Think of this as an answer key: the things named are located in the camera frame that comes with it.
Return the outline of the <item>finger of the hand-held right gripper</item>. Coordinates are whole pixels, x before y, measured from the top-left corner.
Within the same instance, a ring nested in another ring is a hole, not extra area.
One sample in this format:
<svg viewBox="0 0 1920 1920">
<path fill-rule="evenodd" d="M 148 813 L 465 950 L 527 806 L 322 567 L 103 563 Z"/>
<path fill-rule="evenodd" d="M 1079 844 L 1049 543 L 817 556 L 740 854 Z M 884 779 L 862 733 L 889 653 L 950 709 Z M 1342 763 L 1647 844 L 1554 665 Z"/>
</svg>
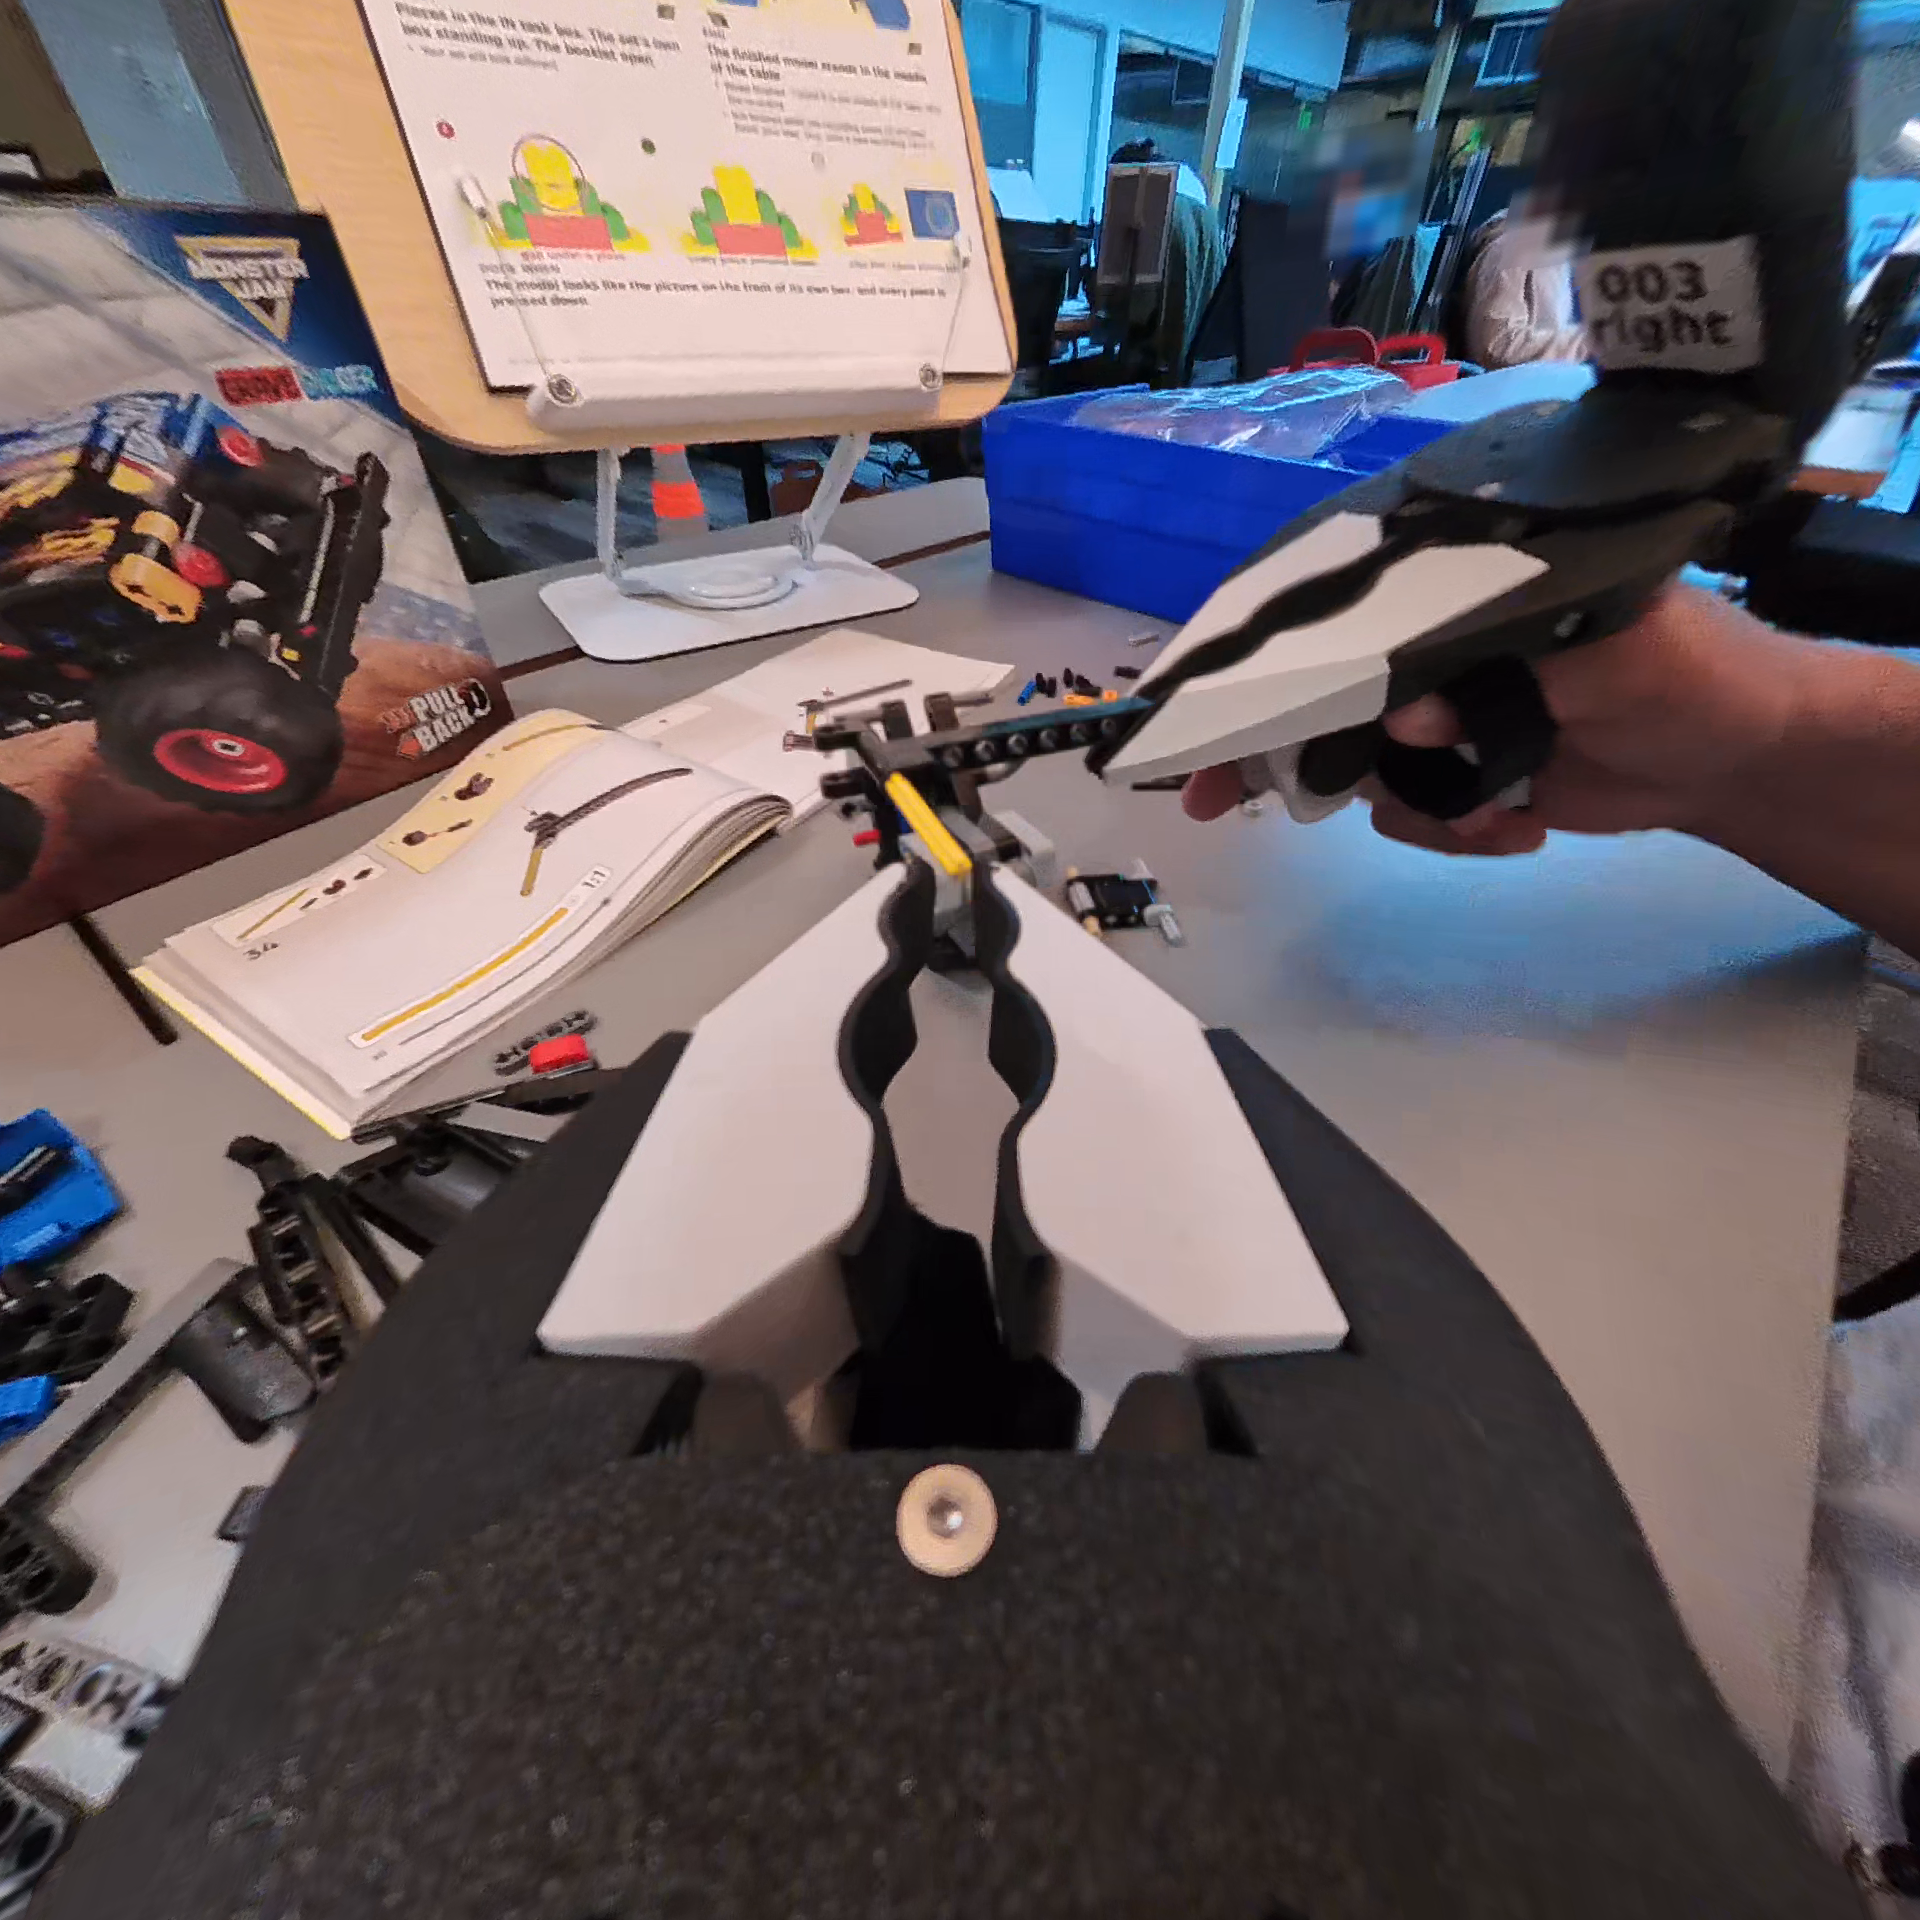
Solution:
<svg viewBox="0 0 1920 1920">
<path fill-rule="evenodd" d="M 1155 707 L 1380 707 L 1388 617 L 1363 604 L 1424 535 L 1340 511 L 1219 588 L 1144 681 Z"/>
<path fill-rule="evenodd" d="M 1545 573 L 1514 543 L 1288 542 L 1168 638 L 1142 679 L 1150 715 L 1099 774 L 1184 777 L 1375 723 L 1392 653 Z"/>
</svg>

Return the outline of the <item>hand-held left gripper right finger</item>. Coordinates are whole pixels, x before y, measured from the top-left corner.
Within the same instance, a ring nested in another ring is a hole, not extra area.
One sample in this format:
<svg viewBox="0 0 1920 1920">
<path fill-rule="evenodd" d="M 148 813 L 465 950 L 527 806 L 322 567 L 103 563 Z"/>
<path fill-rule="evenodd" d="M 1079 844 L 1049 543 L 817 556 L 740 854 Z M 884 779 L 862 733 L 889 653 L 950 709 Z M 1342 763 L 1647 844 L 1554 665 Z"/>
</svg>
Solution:
<svg viewBox="0 0 1920 1920">
<path fill-rule="evenodd" d="M 993 1283 L 1012 1356 L 1099 1436 L 1142 1375 L 1334 1352 L 1350 1317 L 1206 1028 L 1033 885 L 980 883 L 996 1144 Z"/>
</svg>

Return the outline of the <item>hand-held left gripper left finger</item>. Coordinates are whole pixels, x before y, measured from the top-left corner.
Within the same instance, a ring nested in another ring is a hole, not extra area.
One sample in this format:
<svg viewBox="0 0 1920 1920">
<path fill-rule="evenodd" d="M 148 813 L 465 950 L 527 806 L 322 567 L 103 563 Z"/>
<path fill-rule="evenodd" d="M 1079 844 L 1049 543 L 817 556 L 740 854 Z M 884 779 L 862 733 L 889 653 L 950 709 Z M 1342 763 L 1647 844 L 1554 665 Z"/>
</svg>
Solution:
<svg viewBox="0 0 1920 1920">
<path fill-rule="evenodd" d="M 537 1328 L 545 1352 L 684 1361 L 785 1405 L 878 1340 L 849 1283 L 898 1196 L 884 1095 L 920 1041 L 922 865 L 898 862 L 692 1028 Z"/>
</svg>

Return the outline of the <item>small black lego sub-assembly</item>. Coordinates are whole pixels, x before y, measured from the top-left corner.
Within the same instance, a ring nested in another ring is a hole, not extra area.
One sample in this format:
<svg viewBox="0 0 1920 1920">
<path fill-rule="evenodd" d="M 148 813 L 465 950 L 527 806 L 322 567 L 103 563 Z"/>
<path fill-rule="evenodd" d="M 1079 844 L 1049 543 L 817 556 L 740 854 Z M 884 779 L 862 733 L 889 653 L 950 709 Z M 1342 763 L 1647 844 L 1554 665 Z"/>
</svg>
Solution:
<svg viewBox="0 0 1920 1920">
<path fill-rule="evenodd" d="M 1064 900 L 1082 928 L 1099 939 L 1118 929 L 1153 928 L 1168 945 L 1184 945 L 1178 915 L 1144 862 L 1128 871 L 1067 869 Z"/>
</svg>

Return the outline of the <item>black lego beam yellow axle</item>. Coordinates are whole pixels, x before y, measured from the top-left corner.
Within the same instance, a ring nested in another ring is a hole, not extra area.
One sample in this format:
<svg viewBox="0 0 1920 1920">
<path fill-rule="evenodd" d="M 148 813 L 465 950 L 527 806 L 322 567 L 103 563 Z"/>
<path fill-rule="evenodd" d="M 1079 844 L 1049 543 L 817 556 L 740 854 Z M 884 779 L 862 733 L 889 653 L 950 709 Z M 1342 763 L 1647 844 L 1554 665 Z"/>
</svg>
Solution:
<svg viewBox="0 0 1920 1920">
<path fill-rule="evenodd" d="M 823 799 L 871 817 L 883 865 L 915 857 L 946 880 L 971 883 L 978 865 L 1007 860 L 986 825 L 983 785 L 1064 755 L 1098 774 L 1156 707 L 1136 694 L 967 723 L 960 701 L 932 692 L 924 709 L 927 727 L 915 727 L 908 699 L 830 711 L 787 745 L 825 758 Z"/>
</svg>

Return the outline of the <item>partly built lego truck chassis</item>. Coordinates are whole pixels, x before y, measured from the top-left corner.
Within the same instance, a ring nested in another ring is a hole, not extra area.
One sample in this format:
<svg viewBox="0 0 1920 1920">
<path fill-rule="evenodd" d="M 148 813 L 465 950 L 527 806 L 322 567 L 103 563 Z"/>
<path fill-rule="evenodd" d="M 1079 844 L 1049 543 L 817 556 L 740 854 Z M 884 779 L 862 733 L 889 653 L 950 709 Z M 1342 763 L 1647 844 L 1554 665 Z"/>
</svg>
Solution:
<svg viewBox="0 0 1920 1920">
<path fill-rule="evenodd" d="M 818 755 L 827 755 L 833 740 L 857 728 L 884 739 L 908 739 L 920 732 L 950 732 L 983 723 L 996 699 L 996 686 L 983 689 L 932 689 L 920 697 L 924 720 L 915 724 L 913 701 L 906 699 L 908 681 L 891 681 L 860 688 L 842 701 L 808 704 L 804 739 Z M 880 797 L 874 777 L 862 772 L 862 757 L 849 751 L 849 768 L 823 779 L 823 796 L 840 813 L 857 823 L 856 844 L 876 852 L 883 869 L 903 857 L 924 857 L 918 829 L 898 806 Z M 960 840 L 963 851 L 978 862 L 996 862 L 1017 877 L 1048 891 L 1059 877 L 1059 851 L 1040 827 L 1007 808 L 993 813 L 980 792 L 987 783 L 1009 774 L 1007 768 L 987 774 L 955 774 L 952 804 L 937 812 Z M 935 973 L 964 973 L 976 969 L 976 935 L 970 891 L 954 876 L 935 871 L 932 949 L 929 969 Z"/>
</svg>

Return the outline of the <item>lego instruction booklet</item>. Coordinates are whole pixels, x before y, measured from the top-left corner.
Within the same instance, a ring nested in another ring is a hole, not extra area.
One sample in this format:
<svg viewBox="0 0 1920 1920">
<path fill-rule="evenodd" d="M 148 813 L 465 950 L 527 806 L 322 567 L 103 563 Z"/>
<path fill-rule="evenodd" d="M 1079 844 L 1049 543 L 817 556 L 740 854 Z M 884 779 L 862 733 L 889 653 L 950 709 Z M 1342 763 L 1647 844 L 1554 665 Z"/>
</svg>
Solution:
<svg viewBox="0 0 1920 1920">
<path fill-rule="evenodd" d="M 542 709 L 380 836 L 168 939 L 136 977 L 334 1139 L 825 806 L 833 720 L 1009 663 L 834 629 L 612 727 Z"/>
</svg>

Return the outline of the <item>lego set box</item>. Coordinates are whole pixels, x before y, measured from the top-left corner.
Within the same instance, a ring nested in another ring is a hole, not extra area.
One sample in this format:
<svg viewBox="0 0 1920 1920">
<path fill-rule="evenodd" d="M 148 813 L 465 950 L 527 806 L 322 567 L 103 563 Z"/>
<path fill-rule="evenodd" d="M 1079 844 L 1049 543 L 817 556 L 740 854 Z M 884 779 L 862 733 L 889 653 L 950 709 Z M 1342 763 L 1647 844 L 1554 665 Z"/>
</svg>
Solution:
<svg viewBox="0 0 1920 1920">
<path fill-rule="evenodd" d="M 504 728 L 456 549 L 320 215 L 6 196 L 6 943 Z"/>
</svg>

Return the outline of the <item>person's right hand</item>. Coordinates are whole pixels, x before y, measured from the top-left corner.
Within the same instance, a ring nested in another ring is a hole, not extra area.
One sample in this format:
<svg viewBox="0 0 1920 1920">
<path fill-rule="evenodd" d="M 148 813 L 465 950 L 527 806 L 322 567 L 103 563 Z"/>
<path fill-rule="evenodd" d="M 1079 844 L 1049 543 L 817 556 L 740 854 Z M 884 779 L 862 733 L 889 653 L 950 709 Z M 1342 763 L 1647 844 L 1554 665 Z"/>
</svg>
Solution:
<svg viewBox="0 0 1920 1920">
<path fill-rule="evenodd" d="M 1441 823 L 1379 783 L 1363 803 L 1383 838 L 1444 857 L 1528 857 L 1558 831 L 1683 831 L 1788 873 L 1808 838 L 1794 760 L 1830 665 L 1816 640 L 1672 588 L 1627 631 L 1539 668 L 1558 739 L 1526 804 Z"/>
</svg>

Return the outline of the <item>blue plastic bin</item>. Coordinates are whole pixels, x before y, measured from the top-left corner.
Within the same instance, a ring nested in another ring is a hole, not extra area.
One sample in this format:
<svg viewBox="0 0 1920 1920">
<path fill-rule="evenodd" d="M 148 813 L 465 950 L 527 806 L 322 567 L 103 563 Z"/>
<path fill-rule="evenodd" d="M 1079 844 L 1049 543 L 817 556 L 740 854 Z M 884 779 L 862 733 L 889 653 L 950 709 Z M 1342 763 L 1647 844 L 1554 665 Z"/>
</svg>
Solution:
<svg viewBox="0 0 1920 1920">
<path fill-rule="evenodd" d="M 1454 427 L 1423 414 L 1416 396 L 1318 457 L 1289 461 L 1067 422 L 1095 396 L 1007 403 L 986 416 L 993 565 L 1163 619 L 1186 619 L 1286 525 Z"/>
</svg>

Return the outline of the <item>clear plastic bag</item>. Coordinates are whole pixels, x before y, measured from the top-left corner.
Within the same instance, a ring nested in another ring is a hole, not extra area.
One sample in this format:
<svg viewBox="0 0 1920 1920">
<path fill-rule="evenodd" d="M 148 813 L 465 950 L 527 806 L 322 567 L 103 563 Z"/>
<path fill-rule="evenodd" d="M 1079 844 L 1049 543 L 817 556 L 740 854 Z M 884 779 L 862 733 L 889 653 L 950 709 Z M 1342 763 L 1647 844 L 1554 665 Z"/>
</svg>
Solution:
<svg viewBox="0 0 1920 1920">
<path fill-rule="evenodd" d="M 1307 368 L 1215 389 L 1106 391 L 1071 424 L 1146 441 L 1307 461 L 1342 436 L 1412 405 L 1417 391 L 1380 368 Z"/>
</svg>

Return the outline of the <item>red plastic crate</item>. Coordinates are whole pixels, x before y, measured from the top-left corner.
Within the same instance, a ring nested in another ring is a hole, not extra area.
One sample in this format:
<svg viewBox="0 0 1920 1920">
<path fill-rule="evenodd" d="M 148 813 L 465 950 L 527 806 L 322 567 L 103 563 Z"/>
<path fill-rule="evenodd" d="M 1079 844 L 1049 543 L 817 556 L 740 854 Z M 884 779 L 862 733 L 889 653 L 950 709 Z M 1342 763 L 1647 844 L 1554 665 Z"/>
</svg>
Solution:
<svg viewBox="0 0 1920 1920">
<path fill-rule="evenodd" d="M 1286 372 L 1372 368 L 1390 372 L 1417 392 L 1462 379 L 1464 366 L 1450 342 L 1432 331 L 1375 335 L 1364 327 L 1318 327 L 1282 366 Z"/>
</svg>

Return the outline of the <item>black tape strip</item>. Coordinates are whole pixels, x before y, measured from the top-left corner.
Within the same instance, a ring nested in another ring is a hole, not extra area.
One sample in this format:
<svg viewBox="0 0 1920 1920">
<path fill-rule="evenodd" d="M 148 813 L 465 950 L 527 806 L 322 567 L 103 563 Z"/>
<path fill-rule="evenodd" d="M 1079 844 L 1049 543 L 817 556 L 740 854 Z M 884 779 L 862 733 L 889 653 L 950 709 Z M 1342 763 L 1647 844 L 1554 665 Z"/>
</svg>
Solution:
<svg viewBox="0 0 1920 1920">
<path fill-rule="evenodd" d="M 80 942 L 92 964 L 103 973 L 112 995 L 131 1011 L 143 1030 L 161 1047 L 179 1045 L 177 1021 L 164 1006 L 136 977 L 134 966 L 92 915 L 73 915 L 67 928 Z"/>
</svg>

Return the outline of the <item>white printed instruction sheet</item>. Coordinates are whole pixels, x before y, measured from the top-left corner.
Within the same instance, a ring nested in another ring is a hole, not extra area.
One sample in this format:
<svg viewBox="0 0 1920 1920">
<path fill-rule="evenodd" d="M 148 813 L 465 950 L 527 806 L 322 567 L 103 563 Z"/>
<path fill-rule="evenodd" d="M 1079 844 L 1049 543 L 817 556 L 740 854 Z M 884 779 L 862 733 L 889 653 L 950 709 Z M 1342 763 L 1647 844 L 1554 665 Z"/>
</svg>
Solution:
<svg viewBox="0 0 1920 1920">
<path fill-rule="evenodd" d="M 483 379 L 1009 376 L 946 4 L 362 4 Z"/>
</svg>

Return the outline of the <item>wooden board document stand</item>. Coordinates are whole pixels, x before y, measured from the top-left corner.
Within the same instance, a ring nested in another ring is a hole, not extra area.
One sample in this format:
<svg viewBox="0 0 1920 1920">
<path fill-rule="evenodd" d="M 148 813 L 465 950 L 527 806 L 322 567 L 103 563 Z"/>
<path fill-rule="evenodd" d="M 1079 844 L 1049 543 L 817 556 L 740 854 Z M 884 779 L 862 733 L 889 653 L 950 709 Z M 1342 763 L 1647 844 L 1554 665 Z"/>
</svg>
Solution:
<svg viewBox="0 0 1920 1920">
<path fill-rule="evenodd" d="M 827 539 L 827 524 L 876 436 L 950 429 L 983 417 L 1009 376 L 950 376 L 920 396 L 851 389 L 731 400 L 646 392 L 584 398 L 558 374 L 531 391 L 483 379 L 415 165 L 355 1 L 227 4 L 280 160 L 303 206 L 327 215 L 344 246 L 401 406 L 446 441 L 508 452 L 595 451 L 595 565 L 540 589 L 571 644 L 633 665 L 908 608 L 895 573 Z M 952 11 L 971 153 L 995 278 L 1017 366 L 1016 312 L 970 94 L 963 35 Z M 776 543 L 692 557 L 663 543 L 625 559 L 617 539 L 617 461 L 656 444 L 830 439 L 817 496 Z"/>
</svg>

